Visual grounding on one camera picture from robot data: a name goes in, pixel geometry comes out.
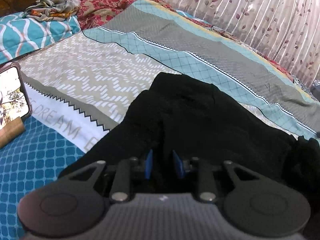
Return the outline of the black pants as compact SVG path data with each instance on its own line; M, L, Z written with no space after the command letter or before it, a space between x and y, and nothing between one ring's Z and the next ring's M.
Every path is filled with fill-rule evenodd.
M304 230L319 239L319 143L268 126L215 85L160 73L129 106L123 121L61 171L98 160L113 165L153 154L155 178L167 184L174 159L230 160L302 193L311 206Z

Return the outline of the patterned teal grey bedsheet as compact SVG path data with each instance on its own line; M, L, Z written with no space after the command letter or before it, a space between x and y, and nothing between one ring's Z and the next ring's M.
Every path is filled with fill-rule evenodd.
M102 26L1 67L9 62L20 65L32 113L1 148L1 239L309 239L307 198L230 160L205 159L214 203L183 191L176 172L163 184L153 168L150 179L132 182L128 202L113 203L120 161L60 176L160 73L215 85L268 126L319 143L319 102L253 50L138 0Z

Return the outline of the wooden phone stand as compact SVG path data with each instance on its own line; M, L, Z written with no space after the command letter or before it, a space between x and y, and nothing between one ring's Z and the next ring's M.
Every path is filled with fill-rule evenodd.
M8 143L13 141L16 137L22 134L25 131L25 126L23 121L20 117L8 122L2 129L1 129L1 136L0 136L0 148L3 148Z

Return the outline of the smartphone with lit screen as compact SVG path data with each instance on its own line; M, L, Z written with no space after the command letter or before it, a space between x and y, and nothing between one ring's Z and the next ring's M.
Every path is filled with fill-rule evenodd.
M20 65L9 62L1 67L1 129L10 121L31 116L32 107Z

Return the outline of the teal white wavy pillow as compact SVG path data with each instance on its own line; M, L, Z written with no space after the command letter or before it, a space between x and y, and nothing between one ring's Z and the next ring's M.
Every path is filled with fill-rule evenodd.
M77 17L65 21L39 22L21 12L1 17L1 63L42 49L80 31Z

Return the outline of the beige leaf-print curtain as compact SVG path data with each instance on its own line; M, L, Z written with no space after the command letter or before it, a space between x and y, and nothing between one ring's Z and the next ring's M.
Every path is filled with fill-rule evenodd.
M319 0L164 0L230 33L306 86L319 77Z

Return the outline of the red floral blanket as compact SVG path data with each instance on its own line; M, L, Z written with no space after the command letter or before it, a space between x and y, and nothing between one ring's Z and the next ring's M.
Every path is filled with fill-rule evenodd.
M111 20L137 0L81 0L78 20L82 29ZM241 41L278 70L277 52L289 44L291 15L296 11L285 0L151 0L222 36Z

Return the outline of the crumpled floral cloth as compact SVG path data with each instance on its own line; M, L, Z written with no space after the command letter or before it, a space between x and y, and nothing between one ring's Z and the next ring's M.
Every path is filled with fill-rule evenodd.
M64 21L79 11L81 0L37 0L27 7L23 18L33 18L39 22Z

